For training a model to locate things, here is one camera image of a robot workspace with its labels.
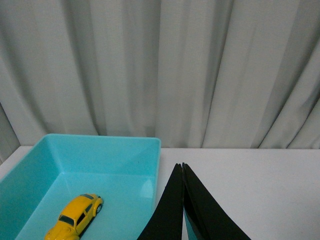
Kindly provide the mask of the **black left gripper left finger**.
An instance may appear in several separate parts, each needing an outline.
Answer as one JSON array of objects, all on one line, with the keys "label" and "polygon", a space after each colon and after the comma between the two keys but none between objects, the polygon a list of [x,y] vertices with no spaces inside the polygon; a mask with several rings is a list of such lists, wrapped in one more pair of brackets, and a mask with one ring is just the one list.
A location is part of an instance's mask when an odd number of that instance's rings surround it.
[{"label": "black left gripper left finger", "polygon": [[158,205],[139,240],[180,240],[184,211],[183,168],[175,164]]}]

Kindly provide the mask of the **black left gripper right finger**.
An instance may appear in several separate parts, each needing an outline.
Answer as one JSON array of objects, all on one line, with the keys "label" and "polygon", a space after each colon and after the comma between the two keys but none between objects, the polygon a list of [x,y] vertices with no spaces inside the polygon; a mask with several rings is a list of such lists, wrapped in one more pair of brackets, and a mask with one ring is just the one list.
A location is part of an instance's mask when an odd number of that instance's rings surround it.
[{"label": "black left gripper right finger", "polygon": [[182,164],[184,216],[190,240],[248,240],[248,235],[227,215],[189,165]]}]

